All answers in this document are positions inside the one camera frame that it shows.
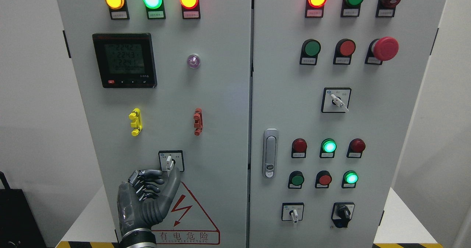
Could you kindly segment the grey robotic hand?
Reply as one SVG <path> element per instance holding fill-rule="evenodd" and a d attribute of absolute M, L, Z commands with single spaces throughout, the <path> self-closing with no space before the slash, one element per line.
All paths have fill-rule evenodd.
<path fill-rule="evenodd" d="M 161 170 L 135 170 L 120 184 L 117 206 L 123 237 L 138 228 L 150 229 L 166 218 L 180 186 L 181 172 L 174 167 L 167 181 L 162 175 Z"/>

